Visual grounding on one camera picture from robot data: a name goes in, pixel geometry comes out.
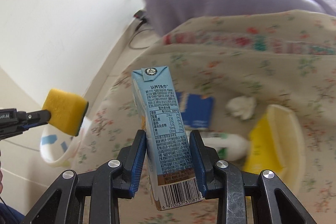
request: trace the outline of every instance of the carton top flap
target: carton top flap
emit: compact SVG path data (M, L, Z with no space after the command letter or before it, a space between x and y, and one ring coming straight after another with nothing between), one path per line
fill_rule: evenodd
M136 73L138 75L141 75L143 77L143 80L146 81L154 81L160 73L168 68L168 66L163 66L163 67L152 67L152 68L142 68L139 70L134 70L132 71L133 73Z

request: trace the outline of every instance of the yellow container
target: yellow container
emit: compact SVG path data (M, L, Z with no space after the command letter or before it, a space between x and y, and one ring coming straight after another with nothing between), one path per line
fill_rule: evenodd
M260 174L274 171L286 186L298 193L305 174L305 142L295 113L280 105L269 105L250 133L251 150L243 170Z

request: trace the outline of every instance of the blue gripper pad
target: blue gripper pad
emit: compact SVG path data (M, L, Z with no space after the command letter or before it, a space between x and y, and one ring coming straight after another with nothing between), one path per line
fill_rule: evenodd
M131 170L131 185L129 188L131 197L134 197L135 193L139 189L139 183L141 178L143 161L145 159L145 154L146 154L146 135L143 134L140 139L139 148L136 153Z
M202 193L202 196L206 198L207 191L208 191L208 186L206 182L206 170L205 170L205 166L202 160L201 152L199 150L198 142L196 141L196 136L194 134L194 131L190 133L189 146L190 146L191 158L192 158L193 166L195 170L197 186L200 192Z

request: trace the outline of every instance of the nutrition facts table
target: nutrition facts table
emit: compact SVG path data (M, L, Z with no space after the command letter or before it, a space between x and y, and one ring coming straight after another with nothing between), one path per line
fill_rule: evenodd
M151 120L155 136L184 132L178 109L152 110Z

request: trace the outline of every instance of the blue package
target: blue package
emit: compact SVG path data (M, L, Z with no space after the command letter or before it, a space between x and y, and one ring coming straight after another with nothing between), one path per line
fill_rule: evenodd
M186 129L207 130L211 121L213 97L176 92L182 120Z

